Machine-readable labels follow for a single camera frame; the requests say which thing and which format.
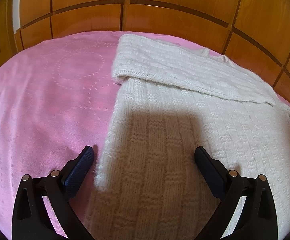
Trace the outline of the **white knitted sweater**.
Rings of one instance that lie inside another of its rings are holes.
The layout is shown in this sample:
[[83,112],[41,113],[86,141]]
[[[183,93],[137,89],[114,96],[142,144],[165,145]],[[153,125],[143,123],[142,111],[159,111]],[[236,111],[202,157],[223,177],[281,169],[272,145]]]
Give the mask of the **white knitted sweater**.
[[85,217],[96,239],[193,239],[217,207],[202,146],[245,177],[264,174],[277,236],[290,232],[290,107],[253,72],[207,49],[120,37],[120,83]]

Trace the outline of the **pink bedspread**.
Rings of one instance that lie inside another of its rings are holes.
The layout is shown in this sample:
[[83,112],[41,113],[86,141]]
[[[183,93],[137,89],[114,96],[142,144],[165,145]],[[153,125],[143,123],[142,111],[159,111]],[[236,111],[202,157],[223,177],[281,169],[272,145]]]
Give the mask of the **pink bedspread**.
[[96,168],[72,202],[86,227],[96,169],[121,86],[112,77],[112,64],[125,34],[194,51],[207,49],[171,36],[97,31],[44,41],[0,67],[0,230],[8,239],[22,176],[45,177],[90,145]]

